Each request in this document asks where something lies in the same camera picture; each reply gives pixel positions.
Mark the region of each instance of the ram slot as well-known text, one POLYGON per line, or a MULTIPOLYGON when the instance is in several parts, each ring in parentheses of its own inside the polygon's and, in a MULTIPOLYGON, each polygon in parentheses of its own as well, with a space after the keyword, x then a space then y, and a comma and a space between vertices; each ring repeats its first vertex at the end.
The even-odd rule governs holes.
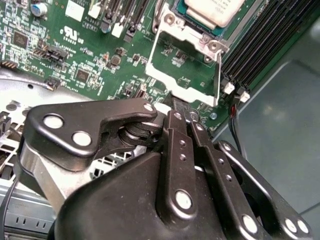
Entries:
POLYGON ((319 5, 318 0, 270 1, 226 59, 223 73, 248 88, 319 5))
POLYGON ((132 20, 130 21, 129 27, 126 31, 124 40, 128 43, 131 43, 132 39, 134 38, 139 24, 142 21, 142 18, 146 12, 146 9, 148 7, 148 4, 150 3, 150 0, 141 0, 139 6, 137 7, 137 11, 136 14, 134 15, 134 17, 132 18, 132 20))
POLYGON ((129 0, 127 1, 126 5, 123 7, 119 17, 117 18, 117 22, 114 24, 112 35, 119 38, 124 27, 127 25, 129 19, 131 18, 137 0, 129 0))
POLYGON ((117 14, 120 9, 122 0, 111 0, 106 10, 105 16, 102 19, 100 28, 103 33, 109 33, 111 26, 117 19, 117 14))

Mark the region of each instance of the capacitor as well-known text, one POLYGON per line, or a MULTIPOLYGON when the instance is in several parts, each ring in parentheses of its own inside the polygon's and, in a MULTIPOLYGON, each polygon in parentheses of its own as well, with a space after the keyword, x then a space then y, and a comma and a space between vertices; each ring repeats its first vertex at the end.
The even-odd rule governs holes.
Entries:
POLYGON ((36 4, 31 5, 31 12, 36 17, 41 17, 43 15, 46 15, 48 12, 48 7, 43 2, 38 2, 36 4))

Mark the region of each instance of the black lever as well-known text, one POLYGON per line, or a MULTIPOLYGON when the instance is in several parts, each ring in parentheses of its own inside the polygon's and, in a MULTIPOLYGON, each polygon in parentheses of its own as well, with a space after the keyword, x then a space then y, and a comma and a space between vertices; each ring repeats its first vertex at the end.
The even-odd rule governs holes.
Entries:
POLYGON ((118 135, 132 122, 150 122, 157 110, 142 98, 41 105, 26 118, 23 143, 62 168, 82 171, 95 158, 135 148, 118 135))

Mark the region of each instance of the black plastic part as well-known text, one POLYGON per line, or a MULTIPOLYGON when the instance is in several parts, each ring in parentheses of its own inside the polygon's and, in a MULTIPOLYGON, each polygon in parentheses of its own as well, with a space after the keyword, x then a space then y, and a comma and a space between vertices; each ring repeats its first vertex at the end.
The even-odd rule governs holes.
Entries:
POLYGON ((164 124, 156 210, 170 228, 183 229, 198 212, 196 174, 192 139, 187 136, 187 123, 177 111, 169 111, 164 124), (191 201, 183 209, 176 200, 177 192, 186 193, 191 201))
POLYGON ((161 155, 146 153, 74 192, 55 222, 55 240, 226 240, 207 181, 196 171, 198 215, 172 230, 155 208, 161 155))
POLYGON ((120 140, 120 127, 132 122, 149 122, 156 117, 157 110, 141 98, 41 105, 29 111, 20 145, 25 141, 60 167, 81 171, 95 158, 132 151, 135 146, 120 140), (63 126, 46 126, 43 121, 46 116, 58 116, 63 119, 63 126), (77 132, 89 134, 91 143, 76 144, 73 134, 77 132))
POLYGON ((228 239, 270 239, 258 223, 226 156, 215 150, 207 131, 199 123, 190 124, 196 164, 203 167, 211 195, 228 239), (243 216, 250 216, 257 225, 257 232, 246 230, 243 216))
POLYGON ((310 226, 302 217, 281 197, 281 195, 245 160, 242 155, 228 142, 220 141, 215 148, 222 151, 241 182, 241 188, 247 199, 255 205, 255 215, 261 219, 266 232, 273 239, 312 239, 310 226), (297 232, 286 227, 285 219, 296 223, 301 220, 307 226, 309 233, 302 232, 297 224, 297 232))

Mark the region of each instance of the microchip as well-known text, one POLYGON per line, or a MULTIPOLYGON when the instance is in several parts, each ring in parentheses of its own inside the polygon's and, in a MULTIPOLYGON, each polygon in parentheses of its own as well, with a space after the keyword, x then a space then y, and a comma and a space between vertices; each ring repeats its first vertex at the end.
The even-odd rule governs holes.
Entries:
POLYGON ((133 61, 138 62, 140 60, 140 55, 139 54, 135 54, 133 55, 133 61))
POLYGON ((118 54, 120 57, 123 57, 126 53, 126 50, 123 47, 117 48, 115 54, 118 54))
POLYGON ((245 0, 182 0, 188 6, 186 14, 214 29, 226 27, 245 0))
POLYGON ((110 62, 112 65, 118 66, 121 63, 121 57, 119 55, 113 55, 110 62))
POLYGON ((75 78, 83 83, 86 83, 89 78, 89 73, 82 69, 78 69, 75 78))
POLYGON ((27 49, 28 46, 28 36, 15 31, 13 34, 13 44, 20 48, 27 49))

